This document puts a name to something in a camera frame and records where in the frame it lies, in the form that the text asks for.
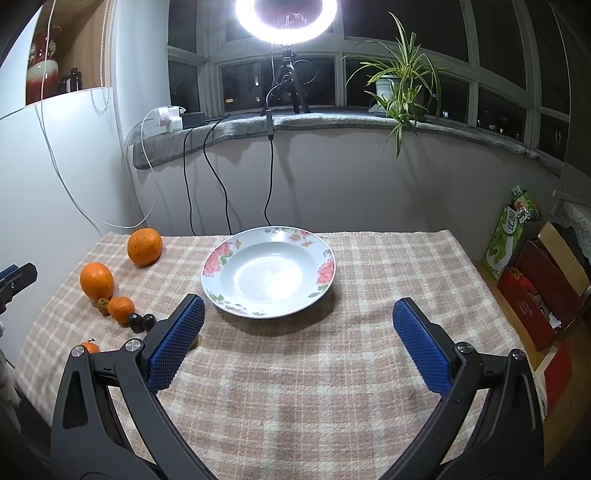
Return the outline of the white power adapter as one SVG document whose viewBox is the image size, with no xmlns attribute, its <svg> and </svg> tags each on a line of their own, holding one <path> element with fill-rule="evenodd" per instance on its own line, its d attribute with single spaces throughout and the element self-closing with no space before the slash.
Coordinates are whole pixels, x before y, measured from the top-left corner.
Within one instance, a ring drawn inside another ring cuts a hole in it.
<svg viewBox="0 0 591 480">
<path fill-rule="evenodd" d="M 185 109 L 179 106 L 159 107 L 155 110 L 156 122 L 167 133 L 179 132 L 183 129 L 182 115 Z"/>
</svg>

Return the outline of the large smooth oval orange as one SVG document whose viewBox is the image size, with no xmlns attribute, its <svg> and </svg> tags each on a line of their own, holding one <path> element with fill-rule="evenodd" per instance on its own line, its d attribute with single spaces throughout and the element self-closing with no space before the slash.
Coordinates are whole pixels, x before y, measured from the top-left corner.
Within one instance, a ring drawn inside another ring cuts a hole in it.
<svg viewBox="0 0 591 480">
<path fill-rule="evenodd" d="M 79 283 L 84 294 L 93 302 L 101 298 L 110 299 L 114 293 L 113 275 L 102 263 L 86 264 L 80 272 Z"/>
</svg>

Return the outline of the red cardboard box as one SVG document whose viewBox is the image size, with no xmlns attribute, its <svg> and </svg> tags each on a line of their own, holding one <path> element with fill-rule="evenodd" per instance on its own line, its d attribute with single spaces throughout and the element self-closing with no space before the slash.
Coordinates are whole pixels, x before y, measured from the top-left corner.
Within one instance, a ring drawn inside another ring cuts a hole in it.
<svg viewBox="0 0 591 480">
<path fill-rule="evenodd" d="M 584 310 L 590 262 L 572 228 L 547 222 L 518 247 L 497 288 L 541 351 Z"/>
</svg>

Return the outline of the floral white plate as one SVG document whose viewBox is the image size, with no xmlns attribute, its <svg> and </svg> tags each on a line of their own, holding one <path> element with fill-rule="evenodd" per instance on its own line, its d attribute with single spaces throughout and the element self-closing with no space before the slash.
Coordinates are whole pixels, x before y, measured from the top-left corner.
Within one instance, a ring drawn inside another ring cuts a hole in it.
<svg viewBox="0 0 591 480">
<path fill-rule="evenodd" d="M 223 312 L 276 319 L 322 299 L 336 269 L 335 253 L 317 234 L 266 226 L 236 233 L 215 246 L 201 268 L 200 284 Z"/>
</svg>

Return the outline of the grey windowsill mat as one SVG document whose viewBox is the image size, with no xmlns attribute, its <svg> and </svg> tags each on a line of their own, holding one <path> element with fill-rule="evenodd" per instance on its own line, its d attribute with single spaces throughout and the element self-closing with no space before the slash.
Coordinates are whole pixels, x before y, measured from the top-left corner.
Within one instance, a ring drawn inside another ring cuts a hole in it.
<svg viewBox="0 0 591 480">
<path fill-rule="evenodd" d="M 396 125 L 397 122 L 393 119 L 361 113 L 273 115 L 273 131 L 275 132 L 345 129 L 389 132 Z M 555 175 L 560 175 L 563 170 L 563 163 L 558 159 L 529 148 L 517 140 L 496 133 L 488 133 L 483 129 L 462 127 L 450 122 L 429 121 L 419 122 L 412 131 L 415 133 L 444 135 L 485 147 L 502 148 L 511 154 L 538 161 L 544 168 Z M 211 125 L 152 136 L 146 136 L 139 132 L 136 140 L 128 142 L 127 161 L 137 170 L 148 170 L 172 162 L 183 154 L 197 152 L 204 146 L 208 147 L 229 140 L 266 137 L 268 132 L 267 121 L 263 116 L 228 117 Z"/>
</svg>

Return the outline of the large round spotted orange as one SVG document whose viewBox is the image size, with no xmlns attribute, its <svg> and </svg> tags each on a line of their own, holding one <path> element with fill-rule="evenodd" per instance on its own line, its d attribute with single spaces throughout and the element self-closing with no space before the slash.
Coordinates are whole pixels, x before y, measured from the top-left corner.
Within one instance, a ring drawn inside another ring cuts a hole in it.
<svg viewBox="0 0 591 480">
<path fill-rule="evenodd" d="M 146 267 L 156 262 L 162 253 L 162 248 L 162 238 L 152 228 L 136 230 L 127 241 L 127 255 L 138 267 Z"/>
</svg>

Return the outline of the black power brick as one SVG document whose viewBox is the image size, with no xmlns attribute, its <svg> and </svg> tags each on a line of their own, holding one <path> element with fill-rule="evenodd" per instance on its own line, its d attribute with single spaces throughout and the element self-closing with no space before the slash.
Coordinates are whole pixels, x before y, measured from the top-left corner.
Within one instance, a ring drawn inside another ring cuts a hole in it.
<svg viewBox="0 0 591 480">
<path fill-rule="evenodd" d="M 182 128 L 183 129 L 194 129 L 205 124 L 204 112 L 189 112 L 181 115 Z"/>
</svg>

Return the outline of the small mandarin orange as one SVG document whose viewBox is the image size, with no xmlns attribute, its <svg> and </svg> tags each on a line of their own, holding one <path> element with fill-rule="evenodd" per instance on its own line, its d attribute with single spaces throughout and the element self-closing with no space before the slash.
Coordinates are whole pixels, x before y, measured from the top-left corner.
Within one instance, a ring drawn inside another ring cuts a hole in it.
<svg viewBox="0 0 591 480">
<path fill-rule="evenodd" d="M 127 326 L 129 317 L 135 312 L 135 305 L 128 297 L 113 297 L 107 305 L 108 314 L 122 326 Z"/>
</svg>

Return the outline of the dark grape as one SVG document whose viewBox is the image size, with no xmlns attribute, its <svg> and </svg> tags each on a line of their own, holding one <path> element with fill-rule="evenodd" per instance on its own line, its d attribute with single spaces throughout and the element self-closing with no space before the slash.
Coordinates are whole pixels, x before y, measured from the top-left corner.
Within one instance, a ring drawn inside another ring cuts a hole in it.
<svg viewBox="0 0 591 480">
<path fill-rule="evenodd" d="M 143 317 L 137 313 L 131 313 L 128 317 L 128 326 L 134 333 L 143 333 Z"/>
<path fill-rule="evenodd" d="M 145 332 L 149 332 L 154 327 L 156 322 L 156 317 L 153 314 L 145 314 L 141 319 L 142 328 Z"/>
</svg>

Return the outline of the beige plaid tablecloth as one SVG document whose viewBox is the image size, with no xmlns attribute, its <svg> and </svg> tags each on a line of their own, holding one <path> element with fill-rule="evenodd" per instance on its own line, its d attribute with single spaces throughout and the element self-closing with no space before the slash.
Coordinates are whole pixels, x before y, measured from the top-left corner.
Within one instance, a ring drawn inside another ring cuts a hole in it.
<svg viewBox="0 0 591 480">
<path fill-rule="evenodd" d="M 420 431 L 440 397 L 428 390 L 392 324 L 412 298 L 456 342 L 485 354 L 525 347 L 460 243 L 436 233 L 320 234 L 335 281 L 311 308 L 270 321 L 219 311 L 205 297 L 199 343 L 158 398 L 197 456 L 220 479 L 378 479 Z M 131 331 L 103 317 L 79 273 L 100 262 L 117 294 L 167 317 L 222 237 L 164 237 L 163 256 L 138 269 L 127 236 L 108 234 L 48 300 L 24 343 L 16 378 L 51 423 L 72 347 L 120 348 Z"/>
</svg>

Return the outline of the green juice carton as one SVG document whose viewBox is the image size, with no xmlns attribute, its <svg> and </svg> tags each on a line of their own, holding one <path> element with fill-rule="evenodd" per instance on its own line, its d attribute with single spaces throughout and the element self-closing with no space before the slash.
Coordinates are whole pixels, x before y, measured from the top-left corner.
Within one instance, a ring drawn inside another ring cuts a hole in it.
<svg viewBox="0 0 591 480">
<path fill-rule="evenodd" d="M 511 189 L 483 258 L 483 265 L 499 280 L 523 244 L 536 237 L 544 223 L 539 205 L 521 185 Z"/>
</svg>

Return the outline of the brown longan fruit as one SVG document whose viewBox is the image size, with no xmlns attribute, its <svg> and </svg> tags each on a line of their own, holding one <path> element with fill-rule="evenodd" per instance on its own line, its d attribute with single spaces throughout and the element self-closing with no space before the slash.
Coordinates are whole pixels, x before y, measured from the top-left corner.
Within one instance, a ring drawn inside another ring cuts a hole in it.
<svg viewBox="0 0 591 480">
<path fill-rule="evenodd" d="M 96 302 L 96 308 L 103 316 L 109 316 L 109 305 L 110 300 L 108 298 L 100 298 Z"/>
</svg>

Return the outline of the spider plant in pot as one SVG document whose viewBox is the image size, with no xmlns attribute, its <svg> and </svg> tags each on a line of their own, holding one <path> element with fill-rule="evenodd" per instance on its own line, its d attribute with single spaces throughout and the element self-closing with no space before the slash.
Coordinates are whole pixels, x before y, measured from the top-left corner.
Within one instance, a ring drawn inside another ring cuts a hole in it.
<svg viewBox="0 0 591 480">
<path fill-rule="evenodd" d="M 367 91 L 383 109 L 386 118 L 394 121 L 387 137 L 393 140 L 396 154 L 403 150 L 404 133 L 409 130 L 418 132 L 418 124 L 429 112 L 429 106 L 423 103 L 421 96 L 425 93 L 436 98 L 440 104 L 443 97 L 441 73 L 445 70 L 436 65 L 431 56 L 424 51 L 418 42 L 417 33 L 407 31 L 399 17 L 391 12 L 389 17 L 396 25 L 397 35 L 394 43 L 388 44 L 382 39 L 369 38 L 368 44 L 375 44 L 383 51 L 383 55 L 351 54 L 351 58 L 359 63 L 358 68 L 349 75 L 353 80 L 363 71 L 369 71 L 366 85 L 368 87 L 383 82 L 386 91 Z"/>
</svg>

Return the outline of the white cabinet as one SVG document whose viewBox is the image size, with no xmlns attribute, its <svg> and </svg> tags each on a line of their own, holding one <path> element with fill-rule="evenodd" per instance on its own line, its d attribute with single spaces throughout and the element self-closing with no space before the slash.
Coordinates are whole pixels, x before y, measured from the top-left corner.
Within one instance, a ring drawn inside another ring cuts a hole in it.
<svg viewBox="0 0 591 480">
<path fill-rule="evenodd" d="M 36 282 L 1 316 L 16 362 L 40 310 L 106 233 L 137 223 L 111 89 L 29 105 L 1 121 L 1 265 L 36 266 Z"/>
</svg>

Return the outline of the tiny orange kumquat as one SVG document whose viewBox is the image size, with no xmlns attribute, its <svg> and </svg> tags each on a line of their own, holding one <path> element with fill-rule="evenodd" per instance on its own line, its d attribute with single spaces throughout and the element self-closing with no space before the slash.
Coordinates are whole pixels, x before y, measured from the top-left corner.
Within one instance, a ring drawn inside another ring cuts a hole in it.
<svg viewBox="0 0 591 480">
<path fill-rule="evenodd" d="M 91 341 L 82 342 L 81 346 L 84 347 L 90 354 L 95 354 L 100 352 L 99 346 Z"/>
</svg>

